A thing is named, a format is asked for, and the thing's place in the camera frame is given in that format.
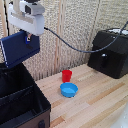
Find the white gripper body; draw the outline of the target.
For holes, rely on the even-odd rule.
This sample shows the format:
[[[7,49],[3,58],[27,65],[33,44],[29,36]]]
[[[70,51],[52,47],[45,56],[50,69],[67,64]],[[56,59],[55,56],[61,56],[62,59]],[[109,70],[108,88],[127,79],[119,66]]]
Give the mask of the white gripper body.
[[[9,23],[36,36],[44,32],[45,8],[39,0],[13,0],[8,7]]]

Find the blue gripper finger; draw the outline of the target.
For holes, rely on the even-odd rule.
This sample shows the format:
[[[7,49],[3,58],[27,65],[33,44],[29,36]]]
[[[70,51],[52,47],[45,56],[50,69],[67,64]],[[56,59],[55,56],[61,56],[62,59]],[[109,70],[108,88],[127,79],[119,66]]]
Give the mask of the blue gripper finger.
[[[25,36],[25,43],[30,43],[31,41],[31,34],[28,34],[27,36]]]

